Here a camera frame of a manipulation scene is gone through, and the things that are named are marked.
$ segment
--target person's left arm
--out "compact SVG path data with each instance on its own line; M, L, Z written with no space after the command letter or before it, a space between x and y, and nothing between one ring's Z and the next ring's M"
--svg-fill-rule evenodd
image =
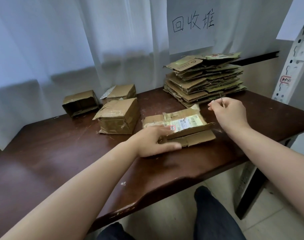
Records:
M181 149L175 142L158 144L160 136L171 132L169 127L151 126L118 144L41 202L1 239L83 239L135 158Z

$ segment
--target thin metal tool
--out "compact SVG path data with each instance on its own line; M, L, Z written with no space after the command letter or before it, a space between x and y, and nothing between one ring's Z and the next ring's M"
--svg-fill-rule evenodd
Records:
M225 108L225 105L224 105L224 103L223 103L223 98L222 98L222 96L221 96L221 93L219 92L219 95L220 95L220 98L221 98L221 100L222 100L222 106L223 106L223 108Z

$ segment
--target yellow shipping label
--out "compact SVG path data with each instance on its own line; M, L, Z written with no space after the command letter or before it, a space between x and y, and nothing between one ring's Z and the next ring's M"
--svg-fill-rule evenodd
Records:
M197 114L188 116L184 119L173 120L165 122L165 125L169 125L171 130L174 132L179 132L187 128L197 127L203 125Z

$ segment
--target table leg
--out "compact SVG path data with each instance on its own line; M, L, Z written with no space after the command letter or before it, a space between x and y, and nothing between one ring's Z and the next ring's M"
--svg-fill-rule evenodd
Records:
M297 136L280 143L290 148L296 138ZM247 162L242 172L241 182L233 197L234 211L239 219L246 217L267 181L266 176L252 162Z

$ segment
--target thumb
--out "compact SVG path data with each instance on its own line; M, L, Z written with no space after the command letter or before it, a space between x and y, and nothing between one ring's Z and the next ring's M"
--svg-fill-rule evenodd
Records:
M160 154L164 152L170 152L182 149L182 145L178 142L167 142L164 144L155 145L155 154Z
M222 107L221 104L218 103L217 100L213 100L213 101L211 102L211 109L214 111L214 113L216 113L216 112L221 111L221 110L224 109L224 108Z

